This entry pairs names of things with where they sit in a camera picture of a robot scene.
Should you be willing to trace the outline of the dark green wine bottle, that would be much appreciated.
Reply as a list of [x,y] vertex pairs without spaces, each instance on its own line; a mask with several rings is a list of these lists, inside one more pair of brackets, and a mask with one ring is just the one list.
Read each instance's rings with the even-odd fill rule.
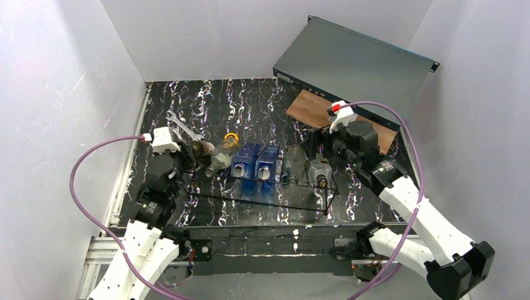
[[215,149],[214,144],[207,141],[191,141],[189,143],[192,155],[197,164],[207,166],[211,162],[211,158]]

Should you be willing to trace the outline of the square whisky bottle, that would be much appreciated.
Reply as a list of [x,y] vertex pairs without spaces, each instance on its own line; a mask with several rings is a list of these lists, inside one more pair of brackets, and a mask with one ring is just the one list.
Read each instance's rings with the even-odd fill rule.
[[317,153],[315,158],[309,162],[308,179],[309,184],[321,189],[327,188],[331,180],[332,167],[323,154]]

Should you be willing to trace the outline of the clear bottle with dark label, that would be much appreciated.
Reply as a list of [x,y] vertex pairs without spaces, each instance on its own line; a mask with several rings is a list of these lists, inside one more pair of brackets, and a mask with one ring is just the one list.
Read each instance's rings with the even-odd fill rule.
[[211,162],[205,170],[205,175],[213,177],[219,171],[227,169],[233,160],[233,157],[239,151],[241,144],[233,138],[223,139],[214,149]]

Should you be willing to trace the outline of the tall clear glass bottle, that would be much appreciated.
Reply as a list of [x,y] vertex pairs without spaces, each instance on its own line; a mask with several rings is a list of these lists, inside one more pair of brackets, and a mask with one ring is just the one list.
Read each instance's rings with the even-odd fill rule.
[[305,150],[298,144],[288,146],[283,156],[281,179],[289,186],[297,186],[305,175],[307,156]]

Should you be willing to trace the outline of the black wire wine rack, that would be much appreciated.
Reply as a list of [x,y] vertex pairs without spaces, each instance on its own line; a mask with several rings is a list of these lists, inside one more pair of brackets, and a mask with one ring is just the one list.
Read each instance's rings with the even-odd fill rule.
[[[248,204],[256,206],[269,206],[281,209],[294,209],[299,211],[311,211],[318,214],[327,215],[331,204],[339,195],[338,187],[333,175],[327,188],[321,189],[309,184],[308,167],[303,180],[294,187],[282,182],[281,170],[283,164],[283,152],[280,148],[276,169],[276,185],[271,194],[265,196],[261,193],[261,183],[255,179],[254,192],[245,196],[241,192],[240,179],[231,176],[231,165],[229,168],[219,171],[213,177],[209,178],[205,172],[191,172],[191,182],[188,194],[191,197],[215,199],[220,201],[232,201],[238,204]],[[207,180],[219,181],[221,187],[210,187],[209,189],[201,188],[199,185]]]

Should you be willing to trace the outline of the blue square bottle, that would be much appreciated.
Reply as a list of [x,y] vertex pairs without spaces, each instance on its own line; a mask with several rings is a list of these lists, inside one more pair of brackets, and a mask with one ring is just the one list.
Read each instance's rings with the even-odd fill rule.
[[254,173],[260,151],[260,144],[248,142],[242,146],[232,159],[231,176],[240,179],[241,192],[245,196],[249,196],[254,192]]
[[276,169],[280,148],[265,145],[256,160],[254,178],[261,183],[261,193],[265,196],[271,194],[276,185]]

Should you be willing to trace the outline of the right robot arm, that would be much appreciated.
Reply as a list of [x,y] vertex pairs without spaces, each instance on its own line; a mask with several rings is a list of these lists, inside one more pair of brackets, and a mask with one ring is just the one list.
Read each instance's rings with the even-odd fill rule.
[[341,158],[350,164],[361,184],[397,211],[423,243],[372,222],[356,233],[354,241],[334,247],[332,253],[344,259],[353,254],[393,258],[424,277],[441,299],[461,299],[487,278],[494,249],[454,227],[420,194],[407,171],[380,152],[378,139],[370,122],[353,121],[333,131],[329,126],[313,129],[304,145],[311,158],[323,146],[325,158]]

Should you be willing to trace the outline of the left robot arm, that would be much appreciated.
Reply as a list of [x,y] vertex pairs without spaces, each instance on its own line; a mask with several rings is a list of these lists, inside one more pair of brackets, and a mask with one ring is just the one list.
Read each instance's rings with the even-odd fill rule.
[[174,197],[184,183],[183,173],[194,165],[194,158],[182,142],[153,141],[152,148],[154,157],[137,194],[137,213],[127,222],[124,236],[119,238],[96,222],[119,249],[89,299],[145,299],[151,291],[179,299],[158,279],[187,248],[188,231],[170,226],[168,221],[176,208]]

